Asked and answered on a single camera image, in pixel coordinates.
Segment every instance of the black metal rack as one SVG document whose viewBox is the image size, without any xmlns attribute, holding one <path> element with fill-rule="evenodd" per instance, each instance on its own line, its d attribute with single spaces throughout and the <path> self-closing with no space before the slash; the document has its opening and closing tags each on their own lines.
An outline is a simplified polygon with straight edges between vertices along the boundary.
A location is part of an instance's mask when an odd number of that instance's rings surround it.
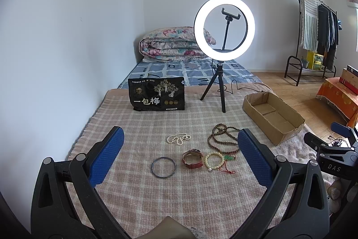
<svg viewBox="0 0 358 239">
<path fill-rule="evenodd" d="M 319 0 L 319 1 L 321 2 L 321 4 L 325 5 L 327 8 L 329 8 L 331 11 L 334 12 L 334 10 L 332 10 L 329 6 L 327 6 L 323 1 L 321 1 L 321 0 Z M 334 71 L 333 71 L 333 70 L 330 70 L 330 69 L 328 69 L 328 68 L 326 68 L 326 66 L 324 66 L 324 68 L 321 69 L 321 70 L 315 70 L 315 69 L 304 68 L 301 59 L 299 59 L 299 58 L 297 57 L 297 55 L 298 55 L 298 47 L 300 46 L 300 34 L 301 34 L 301 0 L 298 0 L 298 3 L 299 3 L 299 5 L 300 5 L 300 24 L 299 24 L 299 30 L 298 30 L 298 41 L 297 41 L 296 56 L 291 55 L 291 56 L 288 57 L 288 59 L 287 59 L 287 65 L 286 65 L 286 71 L 285 71 L 285 78 L 286 78 L 286 77 L 291 78 L 293 81 L 296 82 L 296 86 L 298 86 L 298 84 L 299 84 L 300 82 L 322 82 L 322 81 L 326 78 L 326 76 L 325 76 L 326 73 L 333 73 L 333 77 L 335 77 L 336 72 L 337 72 L 337 69 L 336 69 L 335 66 L 333 66 L 333 67 L 334 67 Z M 291 58 L 296 59 L 299 63 L 291 63 L 291 62 L 290 62 Z M 289 69 L 289 66 L 293 66 L 294 68 L 298 69 L 298 70 L 299 70 L 299 74 L 290 74 L 290 75 L 287 74 L 287 71 L 288 71 L 288 69 Z M 323 75 L 322 75 L 322 78 L 321 78 L 320 75 L 302 75 L 302 71 L 322 72 Z M 301 80 L 301 77 L 316 77 L 316 78 L 318 77 L 319 80 Z"/>
</svg>

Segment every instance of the black tripod stand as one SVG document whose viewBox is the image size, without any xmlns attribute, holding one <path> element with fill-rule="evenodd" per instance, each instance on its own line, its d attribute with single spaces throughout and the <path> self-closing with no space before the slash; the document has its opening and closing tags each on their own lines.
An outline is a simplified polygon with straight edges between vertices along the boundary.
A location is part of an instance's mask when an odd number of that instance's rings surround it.
<svg viewBox="0 0 358 239">
<path fill-rule="evenodd" d="M 233 21 L 233 19 L 240 19 L 240 14 L 238 14 L 237 16 L 234 16 L 230 13 L 227 13 L 224 11 L 224 8 L 222 8 L 221 13 L 223 15 L 225 15 L 225 19 L 226 19 L 226 30 L 225 30 L 225 37 L 224 37 L 224 44 L 221 50 L 216 50 L 216 51 L 220 51 L 220 52 L 225 52 L 225 45 L 226 45 L 226 37 L 227 37 L 227 31 L 229 29 L 229 25 L 230 22 Z M 223 82 L 223 61 L 219 61 L 218 60 L 218 65 L 216 68 L 216 72 L 214 74 L 214 76 L 211 78 L 207 88 L 204 91 L 203 96 L 201 97 L 201 101 L 204 99 L 204 97 L 206 96 L 206 94 L 208 93 L 209 89 L 211 88 L 211 86 L 213 85 L 214 81 L 216 80 L 216 77 L 218 77 L 219 79 L 219 89 L 220 89 L 220 98 L 221 98 L 221 109 L 223 111 L 223 113 L 226 112 L 225 109 L 225 94 L 224 94 L 224 82 Z"/>
</svg>

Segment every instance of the black bag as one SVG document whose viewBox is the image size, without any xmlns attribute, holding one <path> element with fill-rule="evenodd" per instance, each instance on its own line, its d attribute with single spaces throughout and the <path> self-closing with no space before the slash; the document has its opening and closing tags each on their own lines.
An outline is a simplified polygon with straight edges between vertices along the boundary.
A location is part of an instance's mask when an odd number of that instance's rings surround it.
<svg viewBox="0 0 358 239">
<path fill-rule="evenodd" d="M 129 78 L 129 100 L 136 111 L 185 109 L 184 77 Z"/>
</svg>

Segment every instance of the illuminated white ring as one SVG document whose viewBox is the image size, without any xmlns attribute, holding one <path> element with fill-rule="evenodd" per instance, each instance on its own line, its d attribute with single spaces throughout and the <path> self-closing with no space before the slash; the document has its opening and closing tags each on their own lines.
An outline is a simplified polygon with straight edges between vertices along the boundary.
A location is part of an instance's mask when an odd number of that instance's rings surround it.
<svg viewBox="0 0 358 239">
<path fill-rule="evenodd" d="M 231 52 L 217 52 L 213 50 L 205 40 L 204 24 L 209 13 L 223 4 L 236 6 L 246 16 L 247 35 L 242 45 Z M 255 19 L 249 7 L 242 0 L 209 0 L 198 11 L 194 21 L 194 35 L 196 42 L 205 55 L 212 59 L 228 61 L 240 57 L 250 47 L 255 35 Z"/>
</svg>

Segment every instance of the watch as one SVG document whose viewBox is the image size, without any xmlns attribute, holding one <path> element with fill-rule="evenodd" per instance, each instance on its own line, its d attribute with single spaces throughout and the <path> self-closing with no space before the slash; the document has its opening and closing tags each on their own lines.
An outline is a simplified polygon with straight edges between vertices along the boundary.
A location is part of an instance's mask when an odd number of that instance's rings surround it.
<svg viewBox="0 0 358 239">
<path fill-rule="evenodd" d="M 194 155 L 194 156 L 199 157 L 199 158 L 200 158 L 200 162 L 198 162 L 198 163 L 187 163 L 187 162 L 185 161 L 185 159 L 184 159 L 185 156 L 187 156 L 187 155 Z M 185 153 L 183 154 L 183 156 L 182 156 L 182 160 L 183 160 L 184 165 L 185 165 L 187 168 L 191 168 L 191 169 L 202 167 L 202 166 L 203 166 L 203 160 L 202 160 L 202 158 L 203 158 L 203 154 L 202 154 L 201 151 L 198 150 L 198 149 L 189 150 L 189 151 L 185 152 Z"/>
</svg>

